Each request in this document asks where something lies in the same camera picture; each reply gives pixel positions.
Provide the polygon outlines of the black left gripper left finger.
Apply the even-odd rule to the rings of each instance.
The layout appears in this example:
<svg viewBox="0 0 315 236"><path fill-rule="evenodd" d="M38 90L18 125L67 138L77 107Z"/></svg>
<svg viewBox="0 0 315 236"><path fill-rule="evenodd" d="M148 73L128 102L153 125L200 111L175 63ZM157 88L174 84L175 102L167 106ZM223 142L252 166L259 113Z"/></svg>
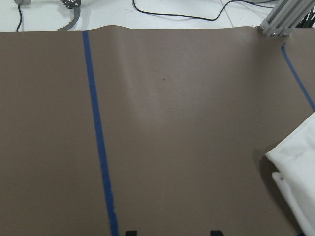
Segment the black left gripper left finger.
<svg viewBox="0 0 315 236"><path fill-rule="evenodd" d="M137 236L137 230L126 231L125 236Z"/></svg>

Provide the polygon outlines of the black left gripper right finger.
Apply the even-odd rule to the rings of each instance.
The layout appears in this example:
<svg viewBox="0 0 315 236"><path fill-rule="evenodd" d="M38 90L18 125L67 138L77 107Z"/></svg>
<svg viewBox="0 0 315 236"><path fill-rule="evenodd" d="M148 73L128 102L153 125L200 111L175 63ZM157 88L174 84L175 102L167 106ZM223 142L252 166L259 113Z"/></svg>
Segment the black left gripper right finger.
<svg viewBox="0 0 315 236"><path fill-rule="evenodd" d="M223 232L220 230L211 230L210 236L223 236Z"/></svg>

